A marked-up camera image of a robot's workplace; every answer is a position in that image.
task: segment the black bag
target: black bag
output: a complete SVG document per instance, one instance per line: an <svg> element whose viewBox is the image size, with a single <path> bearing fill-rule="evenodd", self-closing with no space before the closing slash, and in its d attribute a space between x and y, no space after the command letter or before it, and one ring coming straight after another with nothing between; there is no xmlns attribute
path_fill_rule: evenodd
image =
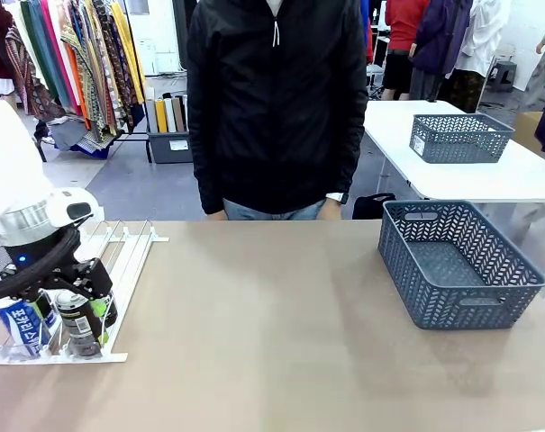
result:
<svg viewBox="0 0 545 432"><path fill-rule="evenodd" d="M359 197L354 203L352 219L382 219L384 215L383 204L386 201L396 201L396 195L393 193L377 193L376 195Z"/></svg>

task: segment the plastic basket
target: plastic basket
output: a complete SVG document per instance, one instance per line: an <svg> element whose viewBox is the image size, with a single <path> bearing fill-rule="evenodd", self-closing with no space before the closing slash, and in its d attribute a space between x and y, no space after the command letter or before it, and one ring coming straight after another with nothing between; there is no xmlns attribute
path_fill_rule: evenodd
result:
<svg viewBox="0 0 545 432"><path fill-rule="evenodd" d="M494 163L513 134L484 114L415 115L410 147L430 164Z"/></svg>
<svg viewBox="0 0 545 432"><path fill-rule="evenodd" d="M508 329L544 276L469 202L386 202L378 250L421 329Z"/></svg>

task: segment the wristwatch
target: wristwatch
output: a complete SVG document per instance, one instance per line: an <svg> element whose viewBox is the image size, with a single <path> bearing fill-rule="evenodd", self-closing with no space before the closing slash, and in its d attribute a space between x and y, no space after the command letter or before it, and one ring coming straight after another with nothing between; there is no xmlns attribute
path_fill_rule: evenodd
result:
<svg viewBox="0 0 545 432"><path fill-rule="evenodd" d="M342 205L348 202L348 194L342 193L342 192L327 193L326 198L330 198L331 200L338 201Z"/></svg>

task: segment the dark gray plastic basket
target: dark gray plastic basket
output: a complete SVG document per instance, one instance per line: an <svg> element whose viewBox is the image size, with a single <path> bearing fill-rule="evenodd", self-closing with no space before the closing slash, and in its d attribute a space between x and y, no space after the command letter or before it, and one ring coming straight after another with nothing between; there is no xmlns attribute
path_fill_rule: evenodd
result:
<svg viewBox="0 0 545 432"><path fill-rule="evenodd" d="M494 163L513 134L484 114L415 115L410 147L430 164Z"/></svg>
<svg viewBox="0 0 545 432"><path fill-rule="evenodd" d="M471 203L386 202L378 250L421 329L508 329L544 276Z"/></svg>

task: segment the black shorts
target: black shorts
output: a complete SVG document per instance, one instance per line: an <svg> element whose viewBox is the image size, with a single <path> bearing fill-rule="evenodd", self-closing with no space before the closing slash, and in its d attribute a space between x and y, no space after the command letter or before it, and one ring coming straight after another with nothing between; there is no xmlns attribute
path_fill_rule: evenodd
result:
<svg viewBox="0 0 545 432"><path fill-rule="evenodd" d="M410 93L413 62L408 54L390 53L386 56L386 68L382 85L400 93Z"/></svg>

